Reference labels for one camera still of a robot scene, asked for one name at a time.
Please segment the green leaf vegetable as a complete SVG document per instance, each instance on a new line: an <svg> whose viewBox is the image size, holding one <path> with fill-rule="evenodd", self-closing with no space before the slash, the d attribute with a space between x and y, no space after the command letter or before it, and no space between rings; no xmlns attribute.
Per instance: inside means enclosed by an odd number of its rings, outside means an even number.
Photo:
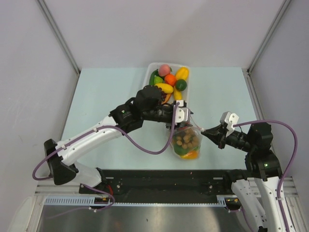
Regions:
<svg viewBox="0 0 309 232"><path fill-rule="evenodd" d="M173 147L173 150L179 156L184 156L189 152L188 148L184 149L182 146L179 146L179 145L175 145Z"/></svg>

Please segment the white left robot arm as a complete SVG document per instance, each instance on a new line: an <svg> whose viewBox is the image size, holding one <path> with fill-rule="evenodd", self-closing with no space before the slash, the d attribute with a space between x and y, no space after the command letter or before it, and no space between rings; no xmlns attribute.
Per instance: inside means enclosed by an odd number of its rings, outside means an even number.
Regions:
<svg viewBox="0 0 309 232"><path fill-rule="evenodd" d="M140 129L144 121L165 123L171 132L190 121L191 111L184 100L163 103L163 91L155 86L145 86L135 97L110 111L102 121L65 141L45 141L44 148L51 178L55 185L75 182L90 186L102 193L107 182L99 168L90 168L78 163L78 159L102 143L128 137Z"/></svg>

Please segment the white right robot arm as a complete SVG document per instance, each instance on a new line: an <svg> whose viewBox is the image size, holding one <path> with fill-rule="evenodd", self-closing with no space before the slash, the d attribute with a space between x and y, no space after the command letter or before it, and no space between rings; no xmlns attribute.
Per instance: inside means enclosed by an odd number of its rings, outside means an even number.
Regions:
<svg viewBox="0 0 309 232"><path fill-rule="evenodd" d="M202 130L201 134L210 139L220 149L226 145L246 152L246 171L227 171L223 177L223 189L235 194L240 201L239 211L251 232L294 232L284 196L283 181L286 172L282 171L277 156L271 150L273 140L271 124L285 126L293 135L294 149L297 152L297 135L287 124L277 120L250 121L248 133L228 130L227 123Z"/></svg>

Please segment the brown longan bunch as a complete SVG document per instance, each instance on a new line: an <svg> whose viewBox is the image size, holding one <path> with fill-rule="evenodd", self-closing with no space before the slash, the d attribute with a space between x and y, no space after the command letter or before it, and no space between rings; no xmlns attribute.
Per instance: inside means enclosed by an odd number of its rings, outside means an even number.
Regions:
<svg viewBox="0 0 309 232"><path fill-rule="evenodd" d="M176 136L175 144L182 146L184 149L193 148L193 136L185 135L183 137Z"/></svg>

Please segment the clear zip top bag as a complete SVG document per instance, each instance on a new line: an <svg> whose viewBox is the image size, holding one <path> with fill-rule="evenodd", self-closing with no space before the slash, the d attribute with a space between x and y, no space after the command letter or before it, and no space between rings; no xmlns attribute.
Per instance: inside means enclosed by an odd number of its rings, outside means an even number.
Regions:
<svg viewBox="0 0 309 232"><path fill-rule="evenodd" d="M169 147L180 159L196 160L200 155L201 142L201 127L195 123L191 116L188 123L173 131Z"/></svg>

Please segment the yellow orange mango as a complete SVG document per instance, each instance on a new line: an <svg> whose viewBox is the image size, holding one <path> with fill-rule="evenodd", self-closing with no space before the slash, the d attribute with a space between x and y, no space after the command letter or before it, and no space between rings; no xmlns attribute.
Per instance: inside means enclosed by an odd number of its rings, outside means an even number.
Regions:
<svg viewBox="0 0 309 232"><path fill-rule="evenodd" d="M185 155L180 156L181 159L185 159L185 160L195 160L199 157L199 150L192 150L188 153L186 153Z"/></svg>

